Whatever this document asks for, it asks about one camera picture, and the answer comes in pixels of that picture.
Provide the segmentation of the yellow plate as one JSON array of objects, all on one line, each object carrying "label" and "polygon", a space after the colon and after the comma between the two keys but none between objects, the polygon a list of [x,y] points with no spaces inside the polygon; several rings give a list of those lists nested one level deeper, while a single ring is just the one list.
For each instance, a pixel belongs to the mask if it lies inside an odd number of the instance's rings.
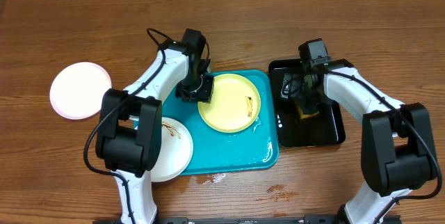
[{"label": "yellow plate", "polygon": [[219,74],[214,78],[211,101],[199,102],[197,108],[212,129],[235,133],[248,128],[257,119],[261,98],[249,79],[239,74]]}]

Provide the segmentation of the orange green sponge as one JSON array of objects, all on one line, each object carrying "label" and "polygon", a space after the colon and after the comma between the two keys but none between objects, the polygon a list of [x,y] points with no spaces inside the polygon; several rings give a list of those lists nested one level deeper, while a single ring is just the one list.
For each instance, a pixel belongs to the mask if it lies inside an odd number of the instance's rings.
[{"label": "orange green sponge", "polygon": [[297,99],[295,104],[301,120],[312,118],[319,114],[317,105],[308,102],[306,99]]}]

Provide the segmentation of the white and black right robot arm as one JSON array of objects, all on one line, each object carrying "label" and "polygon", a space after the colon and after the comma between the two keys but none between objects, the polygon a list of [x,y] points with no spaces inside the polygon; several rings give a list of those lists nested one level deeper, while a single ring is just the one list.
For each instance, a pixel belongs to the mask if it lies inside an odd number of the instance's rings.
[{"label": "white and black right robot arm", "polygon": [[340,143],[340,109],[362,128],[364,183],[335,215],[306,216],[306,223],[399,223],[389,210],[420,200],[426,182],[442,189],[430,116],[420,103],[393,99],[365,80],[352,63],[328,57],[298,59],[270,73],[279,139],[284,147]]}]

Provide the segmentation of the pink white plate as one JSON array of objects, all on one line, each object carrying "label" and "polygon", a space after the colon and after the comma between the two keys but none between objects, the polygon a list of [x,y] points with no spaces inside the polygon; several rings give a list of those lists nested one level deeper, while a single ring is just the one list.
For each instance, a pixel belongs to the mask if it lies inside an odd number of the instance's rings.
[{"label": "pink white plate", "polygon": [[58,115],[70,120],[82,120],[99,112],[104,93],[111,87],[111,78],[100,65],[74,63],[55,77],[49,100]]}]

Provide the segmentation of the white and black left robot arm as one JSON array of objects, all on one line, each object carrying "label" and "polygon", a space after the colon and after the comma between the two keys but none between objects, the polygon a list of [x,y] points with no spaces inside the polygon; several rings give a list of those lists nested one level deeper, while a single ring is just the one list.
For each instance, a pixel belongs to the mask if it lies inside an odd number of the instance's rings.
[{"label": "white and black left robot arm", "polygon": [[184,102],[211,101],[213,77],[207,73],[206,39],[170,38],[158,45],[157,57],[144,75],[125,90],[108,89],[102,99],[99,123],[86,141],[105,169],[94,173],[115,178],[122,204],[119,223],[158,223],[150,171],[161,151],[162,105],[171,92]]}]

